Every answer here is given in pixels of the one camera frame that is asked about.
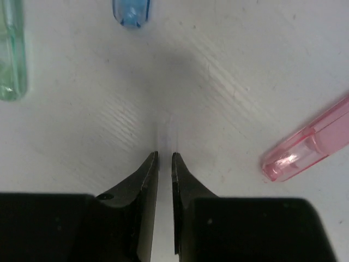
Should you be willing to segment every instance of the ridged surface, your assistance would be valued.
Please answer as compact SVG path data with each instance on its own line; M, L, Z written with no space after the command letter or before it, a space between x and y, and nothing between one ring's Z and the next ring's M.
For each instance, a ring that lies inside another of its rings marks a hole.
M156 149L174 116L189 170L217 195L303 197L349 260L349 148L285 183L259 158L349 89L343 0L154 0L126 31L105 0L25 2L29 92L0 103L0 190L99 194ZM152 261L173 255L159 177Z

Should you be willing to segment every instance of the blue plastic cap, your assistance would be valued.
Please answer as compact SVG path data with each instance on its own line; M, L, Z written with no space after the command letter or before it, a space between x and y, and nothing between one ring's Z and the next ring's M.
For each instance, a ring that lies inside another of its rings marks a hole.
M150 0L112 0L115 19L128 28L140 28L148 20Z

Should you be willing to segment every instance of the pink plastic tube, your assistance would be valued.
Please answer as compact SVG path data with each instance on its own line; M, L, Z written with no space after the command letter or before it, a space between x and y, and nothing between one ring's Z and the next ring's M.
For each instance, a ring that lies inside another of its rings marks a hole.
M272 149L262 161L271 181L281 182L349 144L349 96Z

